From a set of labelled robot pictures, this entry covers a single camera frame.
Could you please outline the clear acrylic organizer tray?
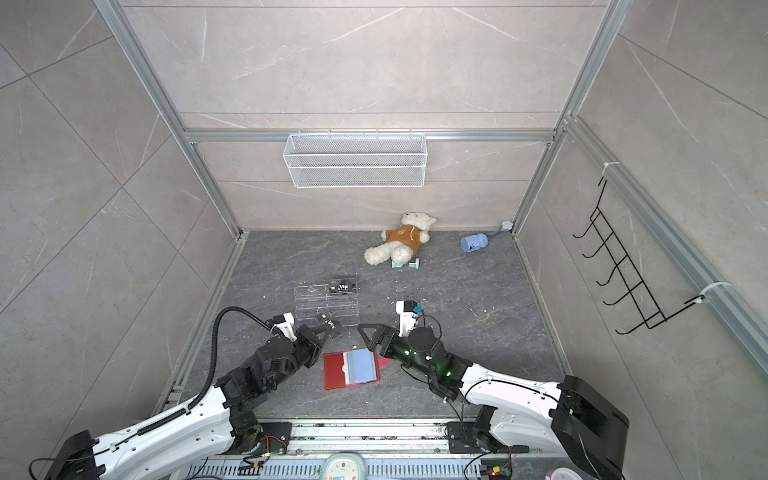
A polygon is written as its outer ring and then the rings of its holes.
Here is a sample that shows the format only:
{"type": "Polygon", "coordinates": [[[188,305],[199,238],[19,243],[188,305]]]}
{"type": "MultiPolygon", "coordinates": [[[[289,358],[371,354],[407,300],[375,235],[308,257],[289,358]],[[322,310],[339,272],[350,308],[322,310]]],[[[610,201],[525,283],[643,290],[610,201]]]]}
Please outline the clear acrylic organizer tray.
{"type": "Polygon", "coordinates": [[[330,281],[320,284],[299,285],[294,288],[294,315],[298,322],[315,323],[321,311],[330,312],[342,327],[360,323],[358,287],[356,295],[333,297],[328,294],[330,281]]]}

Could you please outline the white round timer device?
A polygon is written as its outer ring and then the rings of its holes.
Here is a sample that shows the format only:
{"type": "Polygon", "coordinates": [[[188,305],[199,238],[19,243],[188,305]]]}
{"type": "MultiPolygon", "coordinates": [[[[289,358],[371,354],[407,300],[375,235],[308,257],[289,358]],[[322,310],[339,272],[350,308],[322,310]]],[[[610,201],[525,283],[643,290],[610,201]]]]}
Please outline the white round timer device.
{"type": "Polygon", "coordinates": [[[367,466],[362,456],[353,452],[330,455],[320,470],[321,480],[366,480],[367,466]]]}

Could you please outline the black VIP credit card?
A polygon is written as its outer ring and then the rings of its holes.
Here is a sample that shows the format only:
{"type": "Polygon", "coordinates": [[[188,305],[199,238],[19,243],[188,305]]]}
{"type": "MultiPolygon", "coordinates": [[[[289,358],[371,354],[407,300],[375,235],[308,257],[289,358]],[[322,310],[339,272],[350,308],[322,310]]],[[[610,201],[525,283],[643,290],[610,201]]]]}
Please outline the black VIP credit card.
{"type": "Polygon", "coordinates": [[[333,283],[328,286],[328,294],[333,297],[356,295],[357,285],[355,283],[333,283]]]}

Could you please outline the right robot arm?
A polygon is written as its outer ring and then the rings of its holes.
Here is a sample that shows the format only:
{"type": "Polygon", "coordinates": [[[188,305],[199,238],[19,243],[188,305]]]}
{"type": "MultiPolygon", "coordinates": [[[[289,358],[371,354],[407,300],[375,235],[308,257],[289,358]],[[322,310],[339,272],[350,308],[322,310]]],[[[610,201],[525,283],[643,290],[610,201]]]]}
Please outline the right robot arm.
{"type": "Polygon", "coordinates": [[[479,447],[564,453],[597,479],[623,476],[628,417],[580,377],[526,380],[493,371],[448,352],[427,326],[407,336],[385,324],[361,324],[366,347],[424,377],[441,399],[479,407],[471,436],[479,447]]]}

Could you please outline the red leather card holder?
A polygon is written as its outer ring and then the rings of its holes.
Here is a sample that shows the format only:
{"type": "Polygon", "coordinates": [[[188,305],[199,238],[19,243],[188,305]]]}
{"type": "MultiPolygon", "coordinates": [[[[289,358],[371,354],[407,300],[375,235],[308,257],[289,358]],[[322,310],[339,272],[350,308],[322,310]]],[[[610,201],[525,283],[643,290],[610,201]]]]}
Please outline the red leather card holder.
{"type": "Polygon", "coordinates": [[[367,349],[323,355],[324,387],[333,391],[378,382],[381,368],[392,363],[367,349]]]}

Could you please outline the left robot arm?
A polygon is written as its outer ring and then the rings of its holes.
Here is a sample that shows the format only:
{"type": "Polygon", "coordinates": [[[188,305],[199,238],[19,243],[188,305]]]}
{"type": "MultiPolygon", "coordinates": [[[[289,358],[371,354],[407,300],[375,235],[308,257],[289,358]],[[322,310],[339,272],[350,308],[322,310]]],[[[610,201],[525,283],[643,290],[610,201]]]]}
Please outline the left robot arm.
{"type": "Polygon", "coordinates": [[[69,437],[46,460],[47,478],[160,479],[233,447],[249,450],[261,432],[256,407],[311,368],[340,329],[335,320],[297,325],[290,314],[257,323],[270,336],[240,366],[221,377],[210,371],[195,397],[143,422],[99,437],[87,430],[69,437]]]}

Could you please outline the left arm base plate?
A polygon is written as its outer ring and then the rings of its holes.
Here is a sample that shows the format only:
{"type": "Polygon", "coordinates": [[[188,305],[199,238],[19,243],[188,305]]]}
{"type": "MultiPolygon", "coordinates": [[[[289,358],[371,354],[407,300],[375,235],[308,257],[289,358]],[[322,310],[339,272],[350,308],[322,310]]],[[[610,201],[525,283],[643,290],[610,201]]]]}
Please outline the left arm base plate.
{"type": "Polygon", "coordinates": [[[266,422],[253,431],[238,437],[233,450],[238,454],[262,455],[284,453],[290,442],[293,424],[291,422],[266,422]]]}

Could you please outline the teal small dumbbell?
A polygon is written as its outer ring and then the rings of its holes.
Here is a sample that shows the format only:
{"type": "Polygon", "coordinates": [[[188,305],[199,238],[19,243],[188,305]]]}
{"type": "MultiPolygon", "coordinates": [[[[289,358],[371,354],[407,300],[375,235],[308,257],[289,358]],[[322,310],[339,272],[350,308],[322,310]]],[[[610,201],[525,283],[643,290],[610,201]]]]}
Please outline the teal small dumbbell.
{"type": "Polygon", "coordinates": [[[397,263],[394,260],[392,260],[391,267],[396,269],[413,268],[418,270],[420,268],[420,259],[418,257],[413,257],[407,263],[397,263]]]}

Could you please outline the pink white round object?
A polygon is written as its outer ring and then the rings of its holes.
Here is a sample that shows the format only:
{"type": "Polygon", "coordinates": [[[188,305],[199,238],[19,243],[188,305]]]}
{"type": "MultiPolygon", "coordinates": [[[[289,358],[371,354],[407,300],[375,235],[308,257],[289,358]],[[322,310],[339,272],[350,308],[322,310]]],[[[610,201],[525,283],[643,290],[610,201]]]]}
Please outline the pink white round object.
{"type": "Polygon", "coordinates": [[[559,467],[550,471],[547,480],[583,480],[583,478],[574,470],[567,467],[559,467]]]}

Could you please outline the white teddy bear orange shirt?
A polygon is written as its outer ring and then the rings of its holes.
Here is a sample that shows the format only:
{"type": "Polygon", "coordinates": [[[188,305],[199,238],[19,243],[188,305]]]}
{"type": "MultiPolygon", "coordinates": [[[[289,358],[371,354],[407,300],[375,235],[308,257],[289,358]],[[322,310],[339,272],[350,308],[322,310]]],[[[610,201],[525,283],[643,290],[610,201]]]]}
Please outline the white teddy bear orange shirt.
{"type": "Polygon", "coordinates": [[[372,266],[392,260],[407,263],[430,240],[429,231],[436,222],[437,219],[427,213],[405,213],[397,228],[382,232],[380,245],[364,252],[365,261],[372,266]]]}

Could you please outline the blue cylindrical cup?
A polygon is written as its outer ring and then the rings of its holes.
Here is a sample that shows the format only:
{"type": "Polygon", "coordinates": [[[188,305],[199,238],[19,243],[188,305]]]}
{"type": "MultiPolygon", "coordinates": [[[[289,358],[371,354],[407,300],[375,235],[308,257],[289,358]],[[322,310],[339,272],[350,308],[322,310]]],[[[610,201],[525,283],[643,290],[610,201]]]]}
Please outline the blue cylindrical cup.
{"type": "Polygon", "coordinates": [[[461,239],[461,249],[465,253],[484,249],[489,244],[489,237],[484,233],[477,233],[461,239]]]}

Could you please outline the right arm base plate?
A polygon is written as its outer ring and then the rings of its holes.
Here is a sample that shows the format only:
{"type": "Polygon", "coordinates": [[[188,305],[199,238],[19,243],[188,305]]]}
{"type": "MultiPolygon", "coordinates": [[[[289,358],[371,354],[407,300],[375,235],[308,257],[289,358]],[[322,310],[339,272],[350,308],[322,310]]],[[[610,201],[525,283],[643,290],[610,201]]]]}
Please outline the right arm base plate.
{"type": "Polygon", "coordinates": [[[531,452],[528,445],[503,445],[489,432],[477,429],[470,422],[448,422],[445,424],[444,433],[449,452],[452,454],[483,452],[527,454],[531,452]]]}

